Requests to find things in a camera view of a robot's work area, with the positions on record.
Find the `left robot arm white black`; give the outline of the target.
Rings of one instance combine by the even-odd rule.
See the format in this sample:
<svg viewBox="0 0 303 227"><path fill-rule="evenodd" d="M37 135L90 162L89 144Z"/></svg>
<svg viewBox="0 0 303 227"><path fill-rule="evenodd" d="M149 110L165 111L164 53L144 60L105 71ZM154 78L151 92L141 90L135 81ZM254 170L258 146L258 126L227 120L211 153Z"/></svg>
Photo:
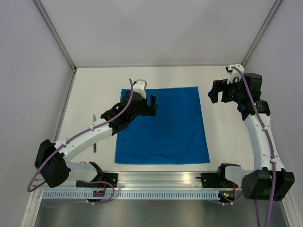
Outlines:
<svg viewBox="0 0 303 227"><path fill-rule="evenodd" d="M137 116L156 116L156 95L150 96L151 103L138 92L127 91L122 102L104 112L87 129L65 140L40 144L35 167L50 188L66 181L75 181L78 187L90 184L99 187L104 172L95 162L74 163L72 160L97 142L107 139L126 129Z"/></svg>

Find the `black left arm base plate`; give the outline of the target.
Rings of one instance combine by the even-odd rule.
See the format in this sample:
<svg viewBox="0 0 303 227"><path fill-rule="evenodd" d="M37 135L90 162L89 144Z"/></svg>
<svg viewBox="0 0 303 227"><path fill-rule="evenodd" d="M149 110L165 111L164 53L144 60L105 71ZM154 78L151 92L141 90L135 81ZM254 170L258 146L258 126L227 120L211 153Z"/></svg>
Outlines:
<svg viewBox="0 0 303 227"><path fill-rule="evenodd" d="M112 185L114 188L117 187L118 183L118 173L103 173L98 174L91 182L77 181L77 188L104 188L110 187L108 184Z"/></svg>

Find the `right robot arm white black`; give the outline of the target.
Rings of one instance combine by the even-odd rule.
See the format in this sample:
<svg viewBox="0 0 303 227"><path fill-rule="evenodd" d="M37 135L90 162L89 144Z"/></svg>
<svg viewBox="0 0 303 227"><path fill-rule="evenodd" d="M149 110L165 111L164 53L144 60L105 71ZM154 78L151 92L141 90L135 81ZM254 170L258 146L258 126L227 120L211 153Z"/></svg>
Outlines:
<svg viewBox="0 0 303 227"><path fill-rule="evenodd" d="M238 164L222 163L217 170L216 181L226 187L232 182L239 186L246 199L281 201L295 182L292 172L283 165L271 132L270 109L262 100L262 76L245 73L243 79L215 80L208 93L212 103L235 102L249 132L254 156L253 171L246 171Z"/></svg>

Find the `blue cloth napkin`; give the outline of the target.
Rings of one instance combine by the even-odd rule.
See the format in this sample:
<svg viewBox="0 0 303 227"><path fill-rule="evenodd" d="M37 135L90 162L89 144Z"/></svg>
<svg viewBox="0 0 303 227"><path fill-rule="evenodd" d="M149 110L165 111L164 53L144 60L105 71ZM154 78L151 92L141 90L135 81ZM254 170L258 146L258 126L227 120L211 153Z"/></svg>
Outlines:
<svg viewBox="0 0 303 227"><path fill-rule="evenodd" d="M115 162L185 165L210 162L198 87L147 89L156 116L138 116L117 134Z"/></svg>

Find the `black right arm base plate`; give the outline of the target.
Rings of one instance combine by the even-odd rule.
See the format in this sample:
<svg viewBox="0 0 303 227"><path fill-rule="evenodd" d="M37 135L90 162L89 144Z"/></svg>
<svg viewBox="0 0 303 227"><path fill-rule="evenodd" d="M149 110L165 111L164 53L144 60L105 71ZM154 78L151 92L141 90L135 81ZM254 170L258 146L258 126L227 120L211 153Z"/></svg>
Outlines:
<svg viewBox="0 0 303 227"><path fill-rule="evenodd" d="M196 176L195 179L201 182L204 189L237 189L241 187L243 177L243 175L240 175L233 178L239 184L225 179L224 177L220 177L217 173L201 173L200 175Z"/></svg>

